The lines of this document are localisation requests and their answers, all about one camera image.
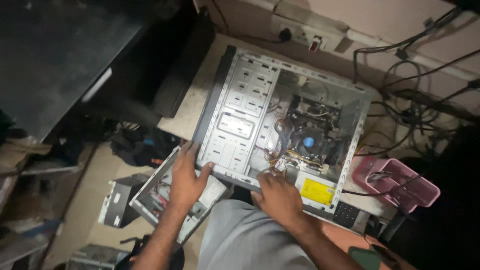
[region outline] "right hand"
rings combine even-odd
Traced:
[[[252,191],[252,197],[260,208],[287,230],[296,227],[298,222],[306,221],[303,203],[298,189],[281,176],[271,173],[259,173],[258,182],[262,194]]]

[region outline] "table surface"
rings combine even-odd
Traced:
[[[283,55],[262,49],[255,45],[246,43],[244,41],[227,37],[222,34],[217,34],[216,38],[210,47],[197,75],[195,76],[192,85],[190,86],[183,102],[181,103],[177,114],[174,118],[162,118],[158,123],[158,128],[177,135],[181,138],[191,140],[200,114],[204,107],[205,101],[209,92],[213,88],[215,73],[220,63],[220,59],[223,56],[228,45],[233,45],[239,48],[247,49],[253,52],[264,54],[279,60],[288,61],[292,64],[299,65],[308,69],[318,70],[314,67],[306,65],[304,63],[289,59]],[[352,181],[351,173],[361,158],[354,158],[350,167],[347,181],[344,185],[344,189],[356,192],[364,192],[361,187]],[[343,193],[340,196],[340,200],[353,205],[363,211],[366,211],[372,215],[382,217],[386,221],[393,218],[396,213],[396,208],[393,206],[387,206],[381,203],[379,200],[372,197],[356,196],[352,194]]]
[[[86,1],[6,1],[0,18],[0,109],[39,141],[144,25]]]

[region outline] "pink basket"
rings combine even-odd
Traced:
[[[391,172],[392,174],[404,175],[406,177],[392,175],[385,178],[370,177],[373,172]],[[369,193],[376,194],[391,190],[392,188],[405,184],[409,178],[415,178],[418,173],[396,159],[377,159],[375,157],[364,157],[360,165],[353,171],[352,178],[355,183]],[[391,193],[398,200],[399,204],[406,211],[411,213],[417,205],[429,207],[440,196],[440,189],[427,179],[419,177],[406,184],[402,188],[394,189]],[[384,203],[398,203],[390,196],[378,196]]]

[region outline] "switch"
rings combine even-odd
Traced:
[[[308,50],[316,52],[318,50],[318,47],[320,47],[321,43],[322,38],[319,36],[314,36],[312,42],[310,43],[310,46],[308,47]]]

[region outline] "yellow wire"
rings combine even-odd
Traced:
[[[322,164],[317,163],[317,162],[315,162],[315,161],[311,161],[311,160],[305,159],[305,158],[303,158],[300,154],[298,154],[298,153],[296,153],[296,152],[294,152],[294,151],[292,151],[292,150],[287,150],[287,153],[297,156],[297,158],[299,158],[300,160],[303,160],[304,162],[311,163],[311,164],[316,164],[316,165],[318,165],[318,166],[320,166],[320,167],[323,167]]]

